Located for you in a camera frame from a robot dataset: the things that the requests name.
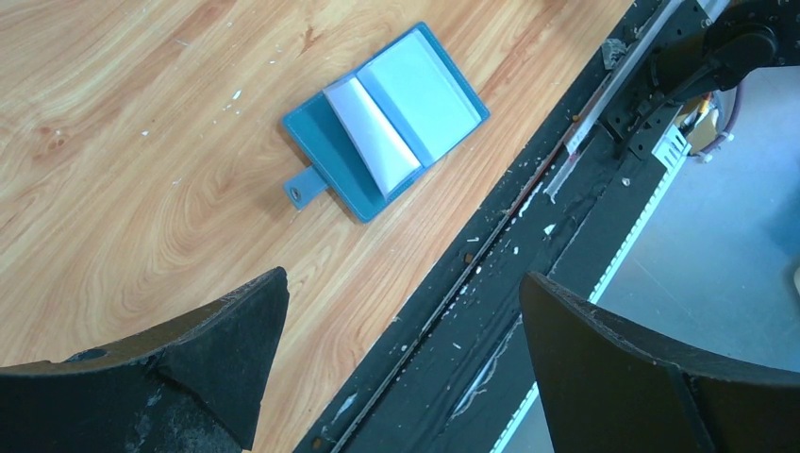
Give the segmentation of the blue card holder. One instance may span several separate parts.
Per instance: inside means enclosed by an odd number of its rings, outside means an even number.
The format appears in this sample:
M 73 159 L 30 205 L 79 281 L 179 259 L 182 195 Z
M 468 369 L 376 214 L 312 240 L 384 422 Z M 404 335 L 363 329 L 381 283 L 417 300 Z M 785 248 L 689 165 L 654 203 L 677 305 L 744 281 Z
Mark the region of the blue card holder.
M 301 210 L 332 189 L 368 223 L 490 116 L 419 22 L 283 117 L 310 162 L 284 192 Z

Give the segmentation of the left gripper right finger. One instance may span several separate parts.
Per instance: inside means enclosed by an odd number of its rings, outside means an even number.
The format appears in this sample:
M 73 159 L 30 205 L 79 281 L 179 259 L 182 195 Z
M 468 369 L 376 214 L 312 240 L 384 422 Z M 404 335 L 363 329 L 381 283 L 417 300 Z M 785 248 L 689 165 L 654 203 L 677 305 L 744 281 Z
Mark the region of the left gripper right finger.
M 796 372 L 682 343 L 539 274 L 520 287 L 557 452 L 795 452 Z

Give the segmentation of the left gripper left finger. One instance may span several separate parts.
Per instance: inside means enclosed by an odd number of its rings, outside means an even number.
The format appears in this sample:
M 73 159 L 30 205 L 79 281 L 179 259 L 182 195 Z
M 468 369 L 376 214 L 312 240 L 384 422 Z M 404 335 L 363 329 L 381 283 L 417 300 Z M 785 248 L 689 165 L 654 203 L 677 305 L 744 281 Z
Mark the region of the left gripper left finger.
M 5 452 L 243 452 L 287 316 L 275 268 L 198 309 L 66 361 L 1 371 Z

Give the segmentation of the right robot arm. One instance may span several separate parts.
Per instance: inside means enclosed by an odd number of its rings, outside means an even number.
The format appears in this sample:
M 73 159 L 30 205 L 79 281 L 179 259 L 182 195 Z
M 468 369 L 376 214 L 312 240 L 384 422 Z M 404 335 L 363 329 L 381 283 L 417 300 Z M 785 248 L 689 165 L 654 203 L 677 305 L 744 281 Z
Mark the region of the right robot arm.
M 797 1 L 732 1 L 703 31 L 654 53 L 648 82 L 665 99 L 685 102 L 735 88 L 757 69 L 798 64 Z

